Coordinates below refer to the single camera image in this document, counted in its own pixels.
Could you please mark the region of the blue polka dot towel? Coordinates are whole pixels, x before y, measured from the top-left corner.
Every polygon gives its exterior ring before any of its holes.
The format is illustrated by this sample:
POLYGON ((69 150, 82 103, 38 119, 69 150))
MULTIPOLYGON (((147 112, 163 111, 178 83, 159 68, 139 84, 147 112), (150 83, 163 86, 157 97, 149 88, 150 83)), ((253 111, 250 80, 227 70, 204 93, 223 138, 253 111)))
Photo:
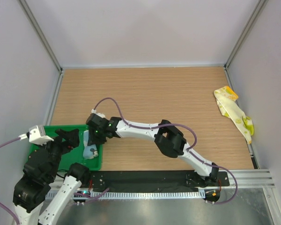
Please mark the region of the blue polka dot towel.
POLYGON ((83 158, 84 159, 93 159, 99 156, 97 147, 95 144, 88 145, 89 141, 89 131, 86 130, 83 133, 83 145, 84 145, 84 150, 83 150, 83 158))

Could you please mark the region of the green plastic tray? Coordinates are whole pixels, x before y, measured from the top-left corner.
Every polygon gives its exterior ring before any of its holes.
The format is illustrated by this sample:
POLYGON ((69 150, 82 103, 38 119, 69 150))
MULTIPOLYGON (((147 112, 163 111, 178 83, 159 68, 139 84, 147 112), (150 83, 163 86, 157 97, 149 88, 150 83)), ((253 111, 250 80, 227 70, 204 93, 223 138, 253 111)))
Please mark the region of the green plastic tray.
POLYGON ((82 154, 84 150, 83 145, 83 133, 89 130, 86 125, 57 125, 57 126, 44 126, 46 135, 54 138, 57 136, 55 133, 56 129, 63 129, 65 131, 71 131, 73 129, 79 129, 79 139, 80 145, 77 148, 72 148, 72 150, 62 155, 59 164, 43 164, 42 159, 44 158, 44 146, 46 145, 35 145, 32 144, 30 148, 30 153, 27 162, 24 164, 23 172, 30 175, 39 176, 41 174, 54 175, 59 170, 69 170, 70 166, 74 163, 79 163, 87 167, 91 171, 98 171, 102 164, 103 147, 102 145, 96 145, 99 156, 93 159, 84 159, 82 154))

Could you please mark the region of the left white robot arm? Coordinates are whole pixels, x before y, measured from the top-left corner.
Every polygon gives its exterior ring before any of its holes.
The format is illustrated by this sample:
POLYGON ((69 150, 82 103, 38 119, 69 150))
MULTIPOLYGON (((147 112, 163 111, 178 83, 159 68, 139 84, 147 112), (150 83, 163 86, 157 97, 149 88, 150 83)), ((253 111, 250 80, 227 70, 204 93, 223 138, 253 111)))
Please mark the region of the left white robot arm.
POLYGON ((64 181, 44 212, 41 208, 45 197, 57 176, 63 155, 80 145, 79 129, 55 130, 56 137, 46 135, 43 126, 33 126, 20 135, 38 146, 30 153, 23 167, 23 176, 14 188, 13 203, 18 225, 54 225, 78 188, 86 187, 90 181, 89 169, 74 163, 67 171, 64 181))

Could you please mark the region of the yellow green patterned towel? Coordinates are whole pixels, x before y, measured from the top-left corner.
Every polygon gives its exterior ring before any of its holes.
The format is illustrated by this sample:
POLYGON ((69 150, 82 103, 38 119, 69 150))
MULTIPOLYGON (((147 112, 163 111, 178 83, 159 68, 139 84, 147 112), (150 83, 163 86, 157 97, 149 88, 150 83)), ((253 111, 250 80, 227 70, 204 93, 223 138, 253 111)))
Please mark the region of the yellow green patterned towel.
POLYGON ((231 119, 247 144, 251 144, 251 137, 254 135, 253 121, 236 104, 238 95, 229 86, 224 86, 214 91, 214 97, 221 115, 231 119))

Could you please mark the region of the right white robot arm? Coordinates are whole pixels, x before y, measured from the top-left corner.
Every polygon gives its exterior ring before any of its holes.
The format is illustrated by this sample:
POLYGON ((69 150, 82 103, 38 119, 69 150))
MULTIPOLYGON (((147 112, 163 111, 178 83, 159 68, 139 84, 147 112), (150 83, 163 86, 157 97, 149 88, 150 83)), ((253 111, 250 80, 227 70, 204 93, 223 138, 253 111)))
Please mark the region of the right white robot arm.
POLYGON ((86 120, 89 127, 89 144, 104 144, 108 138, 138 138, 153 141, 159 151, 169 158, 180 158, 191 165, 199 176, 203 187, 215 184, 219 169, 216 164, 203 158, 184 138, 178 129, 179 124, 168 120, 160 123, 145 124, 125 120, 121 117, 106 119, 100 113, 92 113, 86 120))

